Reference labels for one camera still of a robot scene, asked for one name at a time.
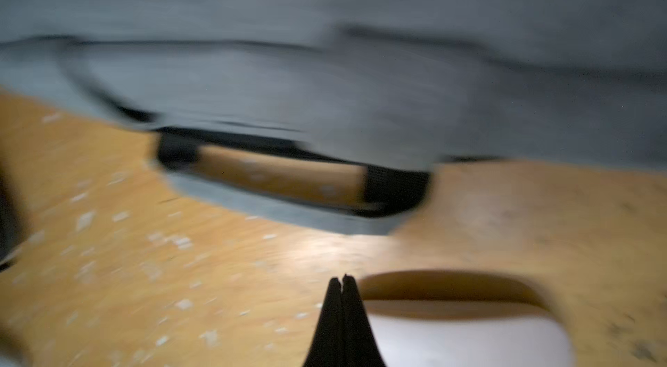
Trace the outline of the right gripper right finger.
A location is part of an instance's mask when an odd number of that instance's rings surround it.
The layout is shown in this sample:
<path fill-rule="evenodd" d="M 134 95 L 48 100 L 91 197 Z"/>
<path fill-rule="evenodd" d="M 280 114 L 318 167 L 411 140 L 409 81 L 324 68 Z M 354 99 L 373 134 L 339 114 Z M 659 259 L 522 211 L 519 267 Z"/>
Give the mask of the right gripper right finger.
<path fill-rule="evenodd" d="M 352 276 L 342 280 L 341 303 L 343 313 L 345 366 L 385 367 L 374 339 L 368 315 L 357 283 Z"/>

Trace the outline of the white pink computer mouse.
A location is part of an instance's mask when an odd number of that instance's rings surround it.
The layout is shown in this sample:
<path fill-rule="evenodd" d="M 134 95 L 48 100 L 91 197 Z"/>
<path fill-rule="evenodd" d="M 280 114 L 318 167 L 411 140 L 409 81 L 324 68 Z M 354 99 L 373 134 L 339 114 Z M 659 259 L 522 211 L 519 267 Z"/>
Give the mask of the white pink computer mouse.
<path fill-rule="evenodd" d="M 573 366 L 569 336 L 548 311 L 500 301 L 367 300 L 387 366 Z"/>

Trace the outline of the grey laptop bag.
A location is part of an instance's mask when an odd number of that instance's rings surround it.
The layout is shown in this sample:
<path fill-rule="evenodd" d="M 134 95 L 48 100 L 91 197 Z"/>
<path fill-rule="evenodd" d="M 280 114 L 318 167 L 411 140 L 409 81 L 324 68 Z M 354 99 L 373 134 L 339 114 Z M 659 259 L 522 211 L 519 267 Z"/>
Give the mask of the grey laptop bag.
<path fill-rule="evenodd" d="M 1 83 L 335 233 L 389 233 L 440 163 L 666 167 L 666 0 L 1 0 Z"/>

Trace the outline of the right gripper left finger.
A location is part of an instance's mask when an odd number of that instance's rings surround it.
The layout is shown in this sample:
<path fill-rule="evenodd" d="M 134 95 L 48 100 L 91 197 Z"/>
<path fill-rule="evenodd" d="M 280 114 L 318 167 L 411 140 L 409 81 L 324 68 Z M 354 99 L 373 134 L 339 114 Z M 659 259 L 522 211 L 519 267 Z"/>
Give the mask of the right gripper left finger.
<path fill-rule="evenodd" d="M 338 278 L 331 278 L 323 299 L 314 337 L 304 367 L 339 367 L 343 365 L 342 288 Z"/>

